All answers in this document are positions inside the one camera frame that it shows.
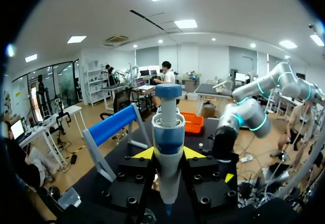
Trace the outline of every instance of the white cylinder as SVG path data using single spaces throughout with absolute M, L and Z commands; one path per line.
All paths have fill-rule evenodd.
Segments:
M 176 98 L 161 99 L 161 125 L 173 127 L 176 125 Z

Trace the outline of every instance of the black office chair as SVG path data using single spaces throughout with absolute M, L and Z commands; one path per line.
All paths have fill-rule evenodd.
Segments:
M 132 87 L 117 92 L 113 102 L 114 113 L 103 112 L 102 114 L 100 114 L 101 119 L 105 120 L 104 116 L 112 116 L 116 112 L 124 109 L 125 107 L 128 107 L 131 104 L 131 91 Z M 112 136 L 112 139 L 116 141 L 116 145 L 118 145 L 121 142 L 122 138 L 128 134 L 128 130 L 125 130 L 124 127 L 122 128 L 122 130 L 122 134 L 115 134 L 114 136 Z

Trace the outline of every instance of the white ceiling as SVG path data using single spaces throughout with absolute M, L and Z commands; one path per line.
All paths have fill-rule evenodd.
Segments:
M 130 10 L 148 17 L 165 31 Z M 142 41 L 147 47 L 155 46 L 159 35 L 180 32 L 174 29 L 173 21 L 182 19 L 195 19 L 198 24 L 198 28 L 183 32 L 201 35 L 170 35 L 180 44 L 211 44 L 211 36 L 215 36 L 215 44 L 219 45 L 249 48 L 254 42 L 256 50 L 280 58 L 288 53 L 292 62 L 321 66 L 325 62 L 321 58 L 324 48 L 316 46 L 309 37 L 312 30 L 308 24 L 316 20 L 298 0 L 42 0 L 21 30 L 8 73 L 13 75 L 17 67 L 26 69 L 32 62 L 72 56 L 82 48 L 99 48 L 115 35 L 129 37 L 132 44 L 156 37 L 152 39 L 153 45 L 148 44 L 151 39 Z M 78 35 L 87 38 L 80 44 L 67 44 L 70 36 Z M 279 47 L 278 43 L 284 39 L 292 40 L 298 48 Z M 25 63 L 25 57 L 36 53 L 37 60 Z

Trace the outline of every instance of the white t-shirt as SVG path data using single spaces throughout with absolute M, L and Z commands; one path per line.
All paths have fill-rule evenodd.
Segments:
M 169 82 L 169 83 L 175 83 L 175 74 L 173 71 L 168 70 L 165 73 L 165 82 Z

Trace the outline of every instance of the air conditioner vent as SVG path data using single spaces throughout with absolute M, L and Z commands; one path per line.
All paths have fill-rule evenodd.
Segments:
M 106 39 L 106 41 L 109 42 L 109 43 L 121 43 L 121 42 L 124 42 L 126 40 L 128 40 L 128 37 L 122 36 L 122 35 L 113 36 L 113 37 L 110 37 L 110 38 Z

